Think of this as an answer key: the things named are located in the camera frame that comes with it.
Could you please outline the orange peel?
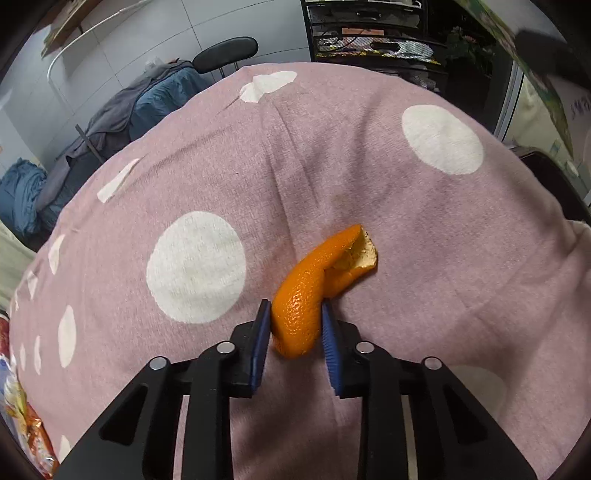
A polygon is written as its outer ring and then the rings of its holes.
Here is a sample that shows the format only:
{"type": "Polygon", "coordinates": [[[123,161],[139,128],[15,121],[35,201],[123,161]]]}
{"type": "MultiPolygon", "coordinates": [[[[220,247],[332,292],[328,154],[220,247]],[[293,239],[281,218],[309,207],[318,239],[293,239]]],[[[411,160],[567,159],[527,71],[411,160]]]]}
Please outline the orange peel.
{"type": "Polygon", "coordinates": [[[377,268],[378,252],[356,224],[325,240],[288,273],[271,303],[273,346],[285,359],[307,355],[322,333],[322,301],[377,268]]]}

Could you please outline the green milk carton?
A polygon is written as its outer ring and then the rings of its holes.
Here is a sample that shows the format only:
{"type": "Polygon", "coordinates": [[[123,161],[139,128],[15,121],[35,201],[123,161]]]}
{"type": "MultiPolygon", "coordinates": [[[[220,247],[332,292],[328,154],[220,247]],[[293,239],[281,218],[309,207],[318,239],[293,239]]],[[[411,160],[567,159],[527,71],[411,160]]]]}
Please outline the green milk carton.
{"type": "Polygon", "coordinates": [[[551,82],[534,71],[533,60],[526,60],[517,50],[517,34],[528,31],[553,40],[564,37],[549,17],[533,1],[458,1],[507,51],[519,65],[543,101],[550,118],[570,155],[572,138],[562,102],[551,82]]]}

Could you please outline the dark brown trash bin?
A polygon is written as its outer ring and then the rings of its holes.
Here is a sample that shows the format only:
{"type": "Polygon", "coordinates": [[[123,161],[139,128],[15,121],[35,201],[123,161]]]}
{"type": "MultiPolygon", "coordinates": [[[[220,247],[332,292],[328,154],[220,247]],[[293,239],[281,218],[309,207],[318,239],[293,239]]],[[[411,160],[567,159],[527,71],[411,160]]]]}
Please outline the dark brown trash bin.
{"type": "Polygon", "coordinates": [[[542,151],[514,146],[512,152],[559,202],[566,219],[590,224],[590,213],[562,169],[542,151]]]}

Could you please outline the potted plant pink flowers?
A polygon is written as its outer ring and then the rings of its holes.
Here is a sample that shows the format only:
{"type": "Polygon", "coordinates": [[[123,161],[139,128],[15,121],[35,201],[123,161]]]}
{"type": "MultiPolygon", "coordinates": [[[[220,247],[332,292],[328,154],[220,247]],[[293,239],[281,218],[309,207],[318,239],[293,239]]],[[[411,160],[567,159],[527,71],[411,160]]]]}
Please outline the potted plant pink flowers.
{"type": "Polygon", "coordinates": [[[469,35],[465,35],[460,26],[456,26],[450,32],[447,39],[446,58],[457,60],[468,58],[474,60],[476,41],[469,35]]]}

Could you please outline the pink polka dot bedspread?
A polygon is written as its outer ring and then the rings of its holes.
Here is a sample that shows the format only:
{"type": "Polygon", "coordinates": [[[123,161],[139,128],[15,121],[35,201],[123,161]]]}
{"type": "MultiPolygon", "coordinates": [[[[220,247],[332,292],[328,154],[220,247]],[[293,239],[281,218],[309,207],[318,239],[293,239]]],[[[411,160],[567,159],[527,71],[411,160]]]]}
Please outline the pink polka dot bedspread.
{"type": "Polygon", "coordinates": [[[549,478],[590,419],[590,229],[440,96],[369,70],[244,67],[107,160],[11,303],[18,377],[59,460],[156,355],[197,356],[312,249],[361,225],[335,301],[441,358],[549,478]]]}

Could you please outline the black mesh drawer cart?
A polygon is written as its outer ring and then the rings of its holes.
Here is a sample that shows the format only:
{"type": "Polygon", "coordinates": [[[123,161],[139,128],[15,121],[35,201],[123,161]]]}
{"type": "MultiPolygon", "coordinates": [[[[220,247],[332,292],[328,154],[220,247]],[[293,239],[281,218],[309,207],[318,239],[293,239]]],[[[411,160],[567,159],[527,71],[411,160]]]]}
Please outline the black mesh drawer cart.
{"type": "Polygon", "coordinates": [[[430,37],[426,1],[302,1],[311,61],[446,88],[446,45],[430,37]]]}

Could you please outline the red snack packet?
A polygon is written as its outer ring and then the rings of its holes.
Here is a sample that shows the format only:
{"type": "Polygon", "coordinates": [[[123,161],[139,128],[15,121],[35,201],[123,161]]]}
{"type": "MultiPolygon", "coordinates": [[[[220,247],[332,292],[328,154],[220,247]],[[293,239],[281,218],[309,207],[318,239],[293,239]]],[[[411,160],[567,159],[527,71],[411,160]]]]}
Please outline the red snack packet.
{"type": "Polygon", "coordinates": [[[19,414],[18,427],[25,453],[44,479],[53,479],[59,461],[42,420],[29,403],[24,404],[19,414]]]}

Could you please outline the green snack packet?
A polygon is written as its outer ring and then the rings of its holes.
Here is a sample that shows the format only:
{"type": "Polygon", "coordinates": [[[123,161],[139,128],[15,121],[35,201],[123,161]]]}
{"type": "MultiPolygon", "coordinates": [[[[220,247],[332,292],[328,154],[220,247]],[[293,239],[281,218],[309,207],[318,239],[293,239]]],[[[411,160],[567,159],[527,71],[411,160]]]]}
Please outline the green snack packet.
{"type": "Polygon", "coordinates": [[[27,433],[27,401],[26,395],[13,371],[10,360],[1,355],[1,417],[16,437],[24,437],[27,433]]]}

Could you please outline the cream cloth on chair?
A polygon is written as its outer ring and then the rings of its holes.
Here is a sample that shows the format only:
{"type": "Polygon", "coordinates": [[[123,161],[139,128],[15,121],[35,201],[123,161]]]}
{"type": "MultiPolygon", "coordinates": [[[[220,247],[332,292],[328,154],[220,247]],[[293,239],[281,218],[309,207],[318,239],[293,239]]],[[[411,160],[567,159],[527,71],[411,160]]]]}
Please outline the cream cloth on chair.
{"type": "Polygon", "coordinates": [[[35,253],[0,222],[0,303],[8,312],[10,301],[26,268],[35,258],[35,253]]]}

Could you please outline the massage bed grey blanket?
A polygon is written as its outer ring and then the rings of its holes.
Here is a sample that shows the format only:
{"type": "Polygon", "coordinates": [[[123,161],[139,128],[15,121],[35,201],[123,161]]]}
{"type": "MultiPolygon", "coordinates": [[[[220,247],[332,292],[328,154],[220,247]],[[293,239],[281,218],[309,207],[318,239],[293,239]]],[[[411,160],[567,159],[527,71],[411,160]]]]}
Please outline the massage bed grey blanket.
{"type": "Polygon", "coordinates": [[[197,73],[186,60],[157,65],[137,77],[100,107],[84,134],[60,153],[36,209],[53,203],[68,178],[74,181],[70,190],[79,189],[106,160],[211,85],[211,78],[197,73]]]}

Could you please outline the blue bedding pile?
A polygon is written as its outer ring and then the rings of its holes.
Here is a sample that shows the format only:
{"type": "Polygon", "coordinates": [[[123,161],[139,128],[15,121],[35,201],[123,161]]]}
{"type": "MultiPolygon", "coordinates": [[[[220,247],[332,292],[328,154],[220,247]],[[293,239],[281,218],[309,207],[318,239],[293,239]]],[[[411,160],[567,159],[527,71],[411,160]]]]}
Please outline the blue bedding pile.
{"type": "Polygon", "coordinates": [[[22,158],[1,179],[1,221],[21,239],[40,230],[36,202],[46,181],[44,169],[22,158]]]}

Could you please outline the black round stool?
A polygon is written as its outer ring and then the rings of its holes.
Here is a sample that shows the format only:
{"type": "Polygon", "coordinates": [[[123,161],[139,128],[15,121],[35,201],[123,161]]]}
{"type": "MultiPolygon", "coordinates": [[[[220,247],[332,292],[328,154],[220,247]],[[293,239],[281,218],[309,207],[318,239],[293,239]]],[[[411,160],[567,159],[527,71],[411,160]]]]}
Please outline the black round stool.
{"type": "Polygon", "coordinates": [[[232,65],[238,71],[238,63],[256,56],[257,52],[259,43],[256,39],[249,36],[233,37],[202,50],[193,58],[192,66],[199,74],[217,70],[224,78],[225,66],[232,65]]]}

